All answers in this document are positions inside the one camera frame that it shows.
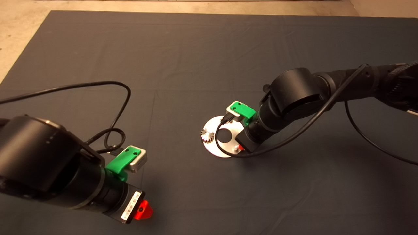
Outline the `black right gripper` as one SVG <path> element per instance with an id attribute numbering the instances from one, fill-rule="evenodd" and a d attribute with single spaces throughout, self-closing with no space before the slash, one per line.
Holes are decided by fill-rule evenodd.
<path id="1" fill-rule="evenodd" d="M 248 129 L 244 129 L 236 136 L 236 141 L 240 144 L 238 149 L 248 153 L 254 153 L 262 144 L 259 140 L 253 137 Z"/>

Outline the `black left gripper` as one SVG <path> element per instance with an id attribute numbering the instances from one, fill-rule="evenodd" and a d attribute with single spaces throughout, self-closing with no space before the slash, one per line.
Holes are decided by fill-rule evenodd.
<path id="1" fill-rule="evenodd" d="M 132 220 L 146 220 L 152 217 L 153 209 L 145 198 L 145 191 L 125 182 L 119 182 L 104 197 L 106 210 L 101 214 L 122 224 Z"/>

